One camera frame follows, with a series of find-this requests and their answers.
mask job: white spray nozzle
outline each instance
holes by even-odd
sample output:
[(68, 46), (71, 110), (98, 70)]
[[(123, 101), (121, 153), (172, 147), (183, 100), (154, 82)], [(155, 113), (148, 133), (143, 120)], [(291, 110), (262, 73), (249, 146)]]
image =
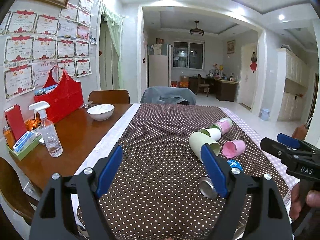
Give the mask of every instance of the white spray nozzle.
[(29, 110), (34, 110), (35, 113), (38, 112), (40, 114), (40, 118), (43, 119), (47, 117), (47, 113), (45, 110), (49, 107), (50, 105), (46, 101), (40, 101), (38, 103), (30, 105)]

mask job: window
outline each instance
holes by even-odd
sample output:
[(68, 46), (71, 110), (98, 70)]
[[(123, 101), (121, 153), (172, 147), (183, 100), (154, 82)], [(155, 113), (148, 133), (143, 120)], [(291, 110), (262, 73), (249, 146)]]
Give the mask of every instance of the window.
[(203, 69), (204, 44), (180, 42), (173, 43), (173, 67)]

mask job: certificate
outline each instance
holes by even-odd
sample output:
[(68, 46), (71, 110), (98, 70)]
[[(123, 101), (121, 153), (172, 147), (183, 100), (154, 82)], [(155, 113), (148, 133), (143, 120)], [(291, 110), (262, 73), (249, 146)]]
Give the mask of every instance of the certificate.
[(58, 36), (64, 38), (76, 38), (77, 36), (77, 23), (69, 20), (59, 20)]
[[(43, 87), (47, 82), (50, 70), (57, 65), (56, 60), (45, 60), (32, 63), (33, 80), (35, 87)], [(56, 68), (52, 71), (54, 80), (57, 80)]]
[(85, 9), (88, 12), (91, 12), (93, 7), (93, 1), (92, 0), (80, 0), (79, 7), (82, 9)]
[(54, 35), (58, 34), (58, 24), (59, 20), (56, 17), (51, 17), (50, 15), (39, 15), (36, 22), (35, 33), (41, 33), (45, 35)]
[(57, 58), (68, 58), (75, 56), (75, 41), (67, 39), (58, 39)]
[(89, 57), (88, 41), (76, 41), (76, 57)]
[(78, 22), (86, 26), (90, 26), (91, 15), (89, 12), (79, 8), (78, 11)]
[[(74, 59), (66, 59), (58, 61), (59, 68), (64, 68), (70, 77), (76, 77), (76, 66)], [(62, 71), (59, 69), (58, 80), (62, 78)]]
[(68, 3), (66, 9), (61, 9), (59, 17), (63, 17), (68, 20), (76, 21), (77, 20), (77, 13), (78, 13), (78, 6)]
[(90, 67), (90, 59), (84, 58), (84, 59), (76, 59), (76, 71), (77, 71), (77, 77), (83, 77), (87, 75), (91, 75), (91, 67)]
[(25, 65), (33, 60), (32, 48), (34, 38), (31, 36), (11, 36), (5, 43), (4, 64), (9, 67)]
[(27, 64), (10, 68), (4, 72), (4, 92), (7, 100), (11, 100), (34, 89), (32, 65)]
[(90, 30), (89, 27), (78, 24), (77, 38), (83, 39), (86, 41), (89, 40), (89, 30)]
[(34, 59), (56, 59), (57, 40), (55, 38), (36, 38), (33, 44)]
[(12, 12), (7, 34), (9, 33), (33, 33), (35, 30), (37, 14), (32, 11)]
[(7, 28), (8, 23), (9, 23), (10, 14), (11, 14), (11, 12), (7, 12), (2, 23), (0, 24), (0, 35), (5, 34), (5, 30)]

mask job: clear plastic bottle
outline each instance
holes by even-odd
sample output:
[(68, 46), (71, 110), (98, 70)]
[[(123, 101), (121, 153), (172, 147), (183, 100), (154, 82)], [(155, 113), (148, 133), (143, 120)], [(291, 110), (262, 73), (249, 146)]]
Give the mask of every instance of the clear plastic bottle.
[(46, 101), (41, 101), (29, 106), (30, 110), (34, 110), (35, 114), (38, 112), (41, 118), (41, 125), (39, 131), (42, 135), (44, 143), (52, 157), (59, 157), (62, 154), (62, 146), (59, 141), (54, 123), (51, 122), (46, 113), (46, 109), (50, 105)]

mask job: white cup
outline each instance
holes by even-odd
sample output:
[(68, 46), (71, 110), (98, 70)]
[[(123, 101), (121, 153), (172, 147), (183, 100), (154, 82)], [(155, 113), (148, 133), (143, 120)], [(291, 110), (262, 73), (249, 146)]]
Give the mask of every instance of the white cup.
[(213, 140), (211, 137), (201, 132), (194, 132), (189, 137), (189, 145), (192, 151), (195, 153), (195, 155), (202, 163), (203, 161), (201, 159), (201, 147), (206, 143), (209, 144), (212, 151), (215, 153), (216, 156), (218, 156), (220, 153), (220, 144)]
[(200, 129), (199, 132), (210, 136), (215, 141), (219, 141), (221, 138), (221, 131), (218, 128)]

